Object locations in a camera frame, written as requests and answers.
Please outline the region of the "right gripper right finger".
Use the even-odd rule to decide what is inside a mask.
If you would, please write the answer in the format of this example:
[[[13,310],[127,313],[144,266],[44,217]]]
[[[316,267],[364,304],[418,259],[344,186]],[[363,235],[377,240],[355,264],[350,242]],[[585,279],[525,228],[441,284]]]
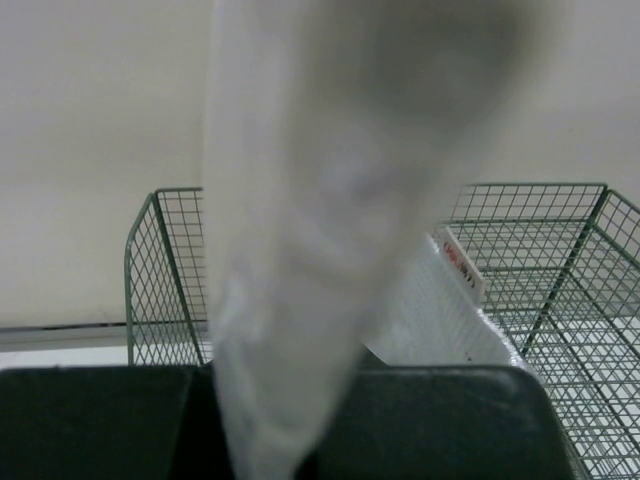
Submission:
[[[572,479],[550,401],[510,366],[358,373],[299,479]]]

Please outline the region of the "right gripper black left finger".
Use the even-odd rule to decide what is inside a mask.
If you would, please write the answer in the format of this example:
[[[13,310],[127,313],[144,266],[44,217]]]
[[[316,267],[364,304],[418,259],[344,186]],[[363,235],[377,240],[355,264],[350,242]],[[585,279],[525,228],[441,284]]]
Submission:
[[[4,479],[230,479],[212,374],[197,367],[1,373]]]

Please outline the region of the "clear zip pouch purple zipper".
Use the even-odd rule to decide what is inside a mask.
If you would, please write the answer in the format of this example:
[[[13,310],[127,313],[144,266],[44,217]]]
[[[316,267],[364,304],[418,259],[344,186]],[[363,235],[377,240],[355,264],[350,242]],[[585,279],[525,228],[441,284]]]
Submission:
[[[365,346],[389,366],[526,367],[505,335],[464,292],[428,234],[382,301],[381,314],[383,324]]]

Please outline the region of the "white notebook booklet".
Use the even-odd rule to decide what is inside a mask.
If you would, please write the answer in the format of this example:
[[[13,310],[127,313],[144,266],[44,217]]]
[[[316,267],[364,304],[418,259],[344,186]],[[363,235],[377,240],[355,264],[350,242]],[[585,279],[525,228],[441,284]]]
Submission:
[[[542,1],[214,3],[203,233],[237,478],[289,479],[318,443],[546,16]]]

